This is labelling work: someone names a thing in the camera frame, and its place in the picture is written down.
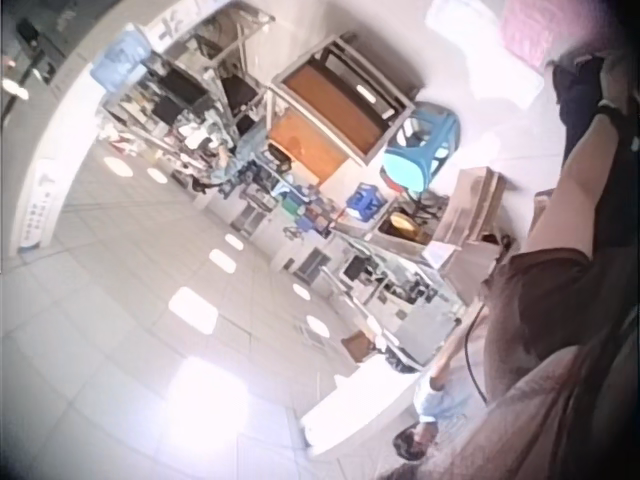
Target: ceiling light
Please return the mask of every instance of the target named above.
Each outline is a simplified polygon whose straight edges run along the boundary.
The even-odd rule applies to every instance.
[[[157,168],[147,168],[147,173],[151,178],[153,178],[158,183],[168,182],[167,177],[164,176],[164,173],[162,173]]]
[[[311,330],[316,332],[321,337],[329,338],[331,336],[327,326],[324,323],[322,323],[320,320],[318,320],[316,317],[307,315],[307,323],[309,324],[309,328],[311,328]]]
[[[369,315],[367,317],[367,326],[375,333],[376,335],[382,335],[382,327],[378,323],[378,321],[372,316]]]
[[[231,245],[236,250],[242,251],[242,249],[244,249],[244,243],[242,243],[242,241],[235,235],[231,235],[230,233],[227,233],[224,236],[224,239],[229,245]]]
[[[213,333],[218,319],[218,309],[188,287],[171,297],[169,310],[205,335]]]
[[[9,80],[8,78],[3,78],[2,88],[7,93],[10,93],[11,95],[15,95],[16,97],[19,97],[22,100],[29,100],[29,92],[27,91],[27,89],[21,87],[20,85],[18,85],[17,82],[14,82],[13,80]]]
[[[133,177],[131,167],[116,157],[105,157],[104,163],[119,177]]]
[[[366,98],[369,103],[376,103],[376,97],[373,95],[373,93],[364,88],[362,85],[358,85],[356,87],[356,90],[358,90],[358,93]]]
[[[209,259],[227,273],[233,273],[236,271],[236,262],[234,262],[226,253],[218,250],[217,248],[209,254]]]
[[[306,288],[301,287],[297,283],[293,284],[293,291],[296,292],[298,295],[300,295],[305,300],[311,300],[311,295],[309,294],[309,291]]]
[[[234,375],[196,357],[184,361],[167,396],[171,447],[197,456],[229,444],[247,421],[249,395]]]

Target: metal frame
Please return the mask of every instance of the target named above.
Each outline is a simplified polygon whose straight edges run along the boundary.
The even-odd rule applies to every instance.
[[[389,128],[383,133],[376,144],[371,148],[369,152],[361,152],[358,148],[349,141],[342,132],[339,132],[330,122],[327,121],[322,115],[320,115],[313,107],[311,107],[302,98],[296,95],[284,84],[284,81],[303,66],[311,57],[315,54],[323,51],[325,48],[331,47],[331,45],[338,45],[341,49],[345,50],[350,56],[355,58],[361,65],[367,69],[367,72],[361,74],[363,78],[373,77],[378,80],[382,85],[395,95],[405,105],[405,109],[400,112],[395,121],[391,123]],[[285,101],[289,106],[295,108],[301,113],[307,120],[315,125],[320,131],[326,135],[333,143],[335,143],[342,151],[344,151],[350,158],[358,162],[361,166],[366,167],[373,160],[373,158],[384,148],[389,139],[395,134],[395,132],[402,126],[407,118],[411,115],[415,109],[415,105],[411,102],[388,78],[386,78],[371,62],[366,60],[360,53],[358,53],[352,46],[346,43],[340,38],[339,35],[332,35],[311,49],[307,50],[303,55],[290,64],[284,71],[276,75],[271,84],[268,87],[266,95],[267,102],[267,128],[271,129],[273,125],[273,117],[275,115],[275,99],[276,96]]]

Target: white tiled floor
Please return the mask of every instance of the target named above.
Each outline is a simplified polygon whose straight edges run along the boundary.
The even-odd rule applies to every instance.
[[[426,85],[419,98],[460,116],[461,151],[434,186],[450,189],[460,168],[490,165],[510,181],[514,232],[526,232],[533,194],[553,186],[560,166],[563,129],[548,88],[525,111],[475,98],[465,55],[424,24],[431,0],[254,3],[278,19],[269,41],[249,50],[258,76],[327,33],[355,29],[393,76]],[[3,265],[3,455],[34,479],[65,480],[359,480],[396,464],[390,439],[406,418],[344,458],[304,457],[296,419],[335,388],[334,374],[353,371],[339,345],[353,327],[321,299],[296,295],[293,279],[271,272],[252,245],[229,247],[228,226],[173,182],[155,183],[143,160],[126,159],[133,177],[115,176],[102,161],[112,154],[90,152],[51,246]],[[208,259],[214,248],[237,263],[234,274]],[[182,286],[219,310],[213,335],[169,312]],[[324,350],[296,330],[308,314],[331,332]],[[210,451],[167,438],[169,387],[191,356],[237,376],[250,395],[240,436]]]

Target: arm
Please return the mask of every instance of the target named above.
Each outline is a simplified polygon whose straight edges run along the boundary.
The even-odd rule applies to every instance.
[[[623,86],[626,75],[609,60],[602,75],[603,97],[623,108],[627,97]],[[523,252],[575,248],[591,258],[595,209],[617,146],[618,132],[611,121],[604,115],[596,115],[569,156],[549,206],[527,238]]]
[[[218,147],[218,165],[220,168],[226,168],[229,163],[229,151],[224,145]]]
[[[488,316],[487,314],[488,312],[486,309],[480,313],[480,317],[478,318],[474,331],[477,331],[477,328],[486,320]],[[451,333],[449,338],[445,341],[442,349],[433,359],[433,367],[431,368],[430,375],[431,383],[436,390],[444,387],[451,361],[462,351],[462,348],[464,347],[464,339],[470,326],[471,322],[469,321],[459,325]]]

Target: blue container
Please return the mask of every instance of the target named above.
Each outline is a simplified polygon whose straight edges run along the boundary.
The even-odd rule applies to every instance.
[[[375,185],[361,183],[347,200],[347,213],[361,222],[368,222],[387,203]]]

